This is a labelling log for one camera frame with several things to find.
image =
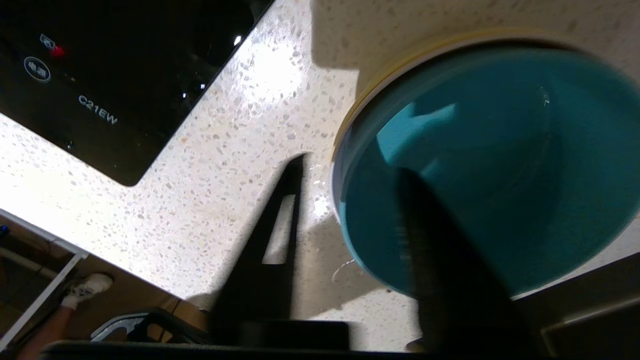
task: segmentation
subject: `power button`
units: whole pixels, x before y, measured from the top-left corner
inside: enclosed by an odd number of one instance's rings
[[[41,82],[48,83],[51,80],[51,71],[47,65],[40,59],[28,56],[24,59],[24,70],[27,71],[32,78]]]

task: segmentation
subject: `person's leg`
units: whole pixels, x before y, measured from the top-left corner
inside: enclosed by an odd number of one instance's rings
[[[64,339],[67,324],[78,304],[107,290],[112,282],[113,280],[106,275],[91,274],[82,283],[71,287],[69,294],[62,299],[60,307],[24,345],[16,359],[35,360],[45,346]]]

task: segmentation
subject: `speckled white countertop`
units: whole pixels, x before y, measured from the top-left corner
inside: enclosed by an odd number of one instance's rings
[[[126,188],[0,115],[0,208],[181,298],[205,304],[284,160],[307,151],[298,318],[360,323],[356,347],[401,350],[413,302],[362,275],[332,215],[332,142],[398,52],[496,26],[566,34],[640,80],[640,2],[276,0],[138,185]],[[577,272],[640,250],[636,220]]]

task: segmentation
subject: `shoe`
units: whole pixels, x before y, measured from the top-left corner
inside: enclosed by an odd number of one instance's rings
[[[68,294],[62,299],[62,306],[77,308],[78,304],[106,291],[113,284],[113,279],[104,274],[91,274],[79,284],[69,288]]]

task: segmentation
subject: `black glass cooktop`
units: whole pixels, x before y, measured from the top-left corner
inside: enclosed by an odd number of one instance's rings
[[[0,112],[135,185],[271,0],[0,0]]]

